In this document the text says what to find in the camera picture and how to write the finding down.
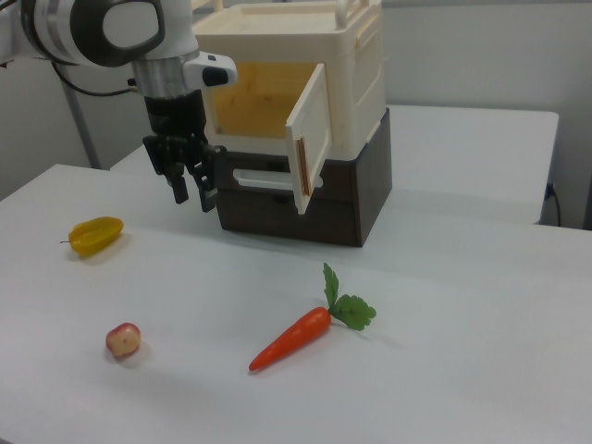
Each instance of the carrot leaves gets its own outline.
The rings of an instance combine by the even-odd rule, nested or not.
[[[329,265],[324,264],[323,274],[329,313],[353,330],[361,331],[369,326],[376,310],[358,296],[344,294],[338,297],[339,280]]]

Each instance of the small radish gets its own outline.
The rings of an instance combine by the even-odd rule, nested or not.
[[[118,358],[130,355],[138,350],[141,340],[140,329],[126,322],[107,333],[105,345],[113,356]]]
[[[370,325],[376,310],[357,296],[338,297],[339,280],[329,265],[324,265],[323,274],[329,308],[316,307],[301,317],[253,359],[249,370],[261,370],[312,342],[329,329],[331,316],[354,330]]]

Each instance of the drawer handle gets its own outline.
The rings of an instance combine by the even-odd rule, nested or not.
[[[294,191],[291,173],[280,171],[259,171],[256,169],[235,169],[232,176],[242,187],[265,188],[268,190]],[[323,186],[323,179],[318,177],[314,186]]]

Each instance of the toy vegetable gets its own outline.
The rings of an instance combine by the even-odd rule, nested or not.
[[[97,217],[75,226],[68,234],[70,247],[80,256],[90,256],[113,242],[123,229],[116,217]]]
[[[105,346],[116,358],[133,354],[140,347],[142,333],[133,324],[126,322],[115,327],[105,338]]]
[[[357,296],[344,294],[338,298],[339,280],[335,272],[324,264],[323,274],[329,308],[316,307],[301,317],[257,355],[249,365],[249,370],[267,367],[312,342],[328,330],[331,316],[354,330],[364,330],[370,325],[376,310]]]

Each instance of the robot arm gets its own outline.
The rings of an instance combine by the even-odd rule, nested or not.
[[[214,207],[226,150],[204,136],[200,90],[232,84],[237,72],[230,58],[200,51],[191,0],[0,0],[0,65],[34,55],[63,65],[131,63],[154,131],[143,141],[155,172],[180,204],[187,168],[203,210]]]

